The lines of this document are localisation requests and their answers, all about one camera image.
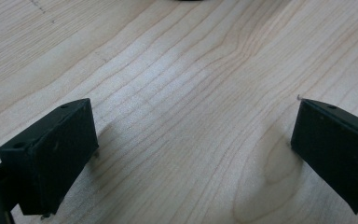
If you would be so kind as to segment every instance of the black plastic block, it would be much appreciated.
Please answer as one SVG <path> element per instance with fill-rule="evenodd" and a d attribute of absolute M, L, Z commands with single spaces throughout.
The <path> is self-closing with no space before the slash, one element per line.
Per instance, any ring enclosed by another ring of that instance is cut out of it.
<path fill-rule="evenodd" d="M 358 118 L 303 99 L 292 149 L 358 213 Z"/>
<path fill-rule="evenodd" d="M 98 147 L 90 99 L 62 105 L 0 147 L 24 215 L 55 214 Z"/>

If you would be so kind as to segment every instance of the light wooden surface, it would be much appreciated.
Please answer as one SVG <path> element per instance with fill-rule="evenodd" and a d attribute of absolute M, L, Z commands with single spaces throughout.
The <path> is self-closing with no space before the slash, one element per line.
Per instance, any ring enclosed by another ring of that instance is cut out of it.
<path fill-rule="evenodd" d="M 358 116 L 358 0 L 0 0 L 0 146 L 85 97 L 101 146 L 18 223 L 358 223 L 290 149 L 298 95 Z"/>

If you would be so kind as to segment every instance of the screw hole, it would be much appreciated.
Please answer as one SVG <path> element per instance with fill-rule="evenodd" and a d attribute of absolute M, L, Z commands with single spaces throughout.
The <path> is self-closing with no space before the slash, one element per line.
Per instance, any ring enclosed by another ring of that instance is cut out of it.
<path fill-rule="evenodd" d="M 14 144 L 14 148 L 20 148 L 20 147 L 24 147 L 25 146 L 25 143 L 24 142 L 19 142 L 19 143 L 16 143 Z"/>

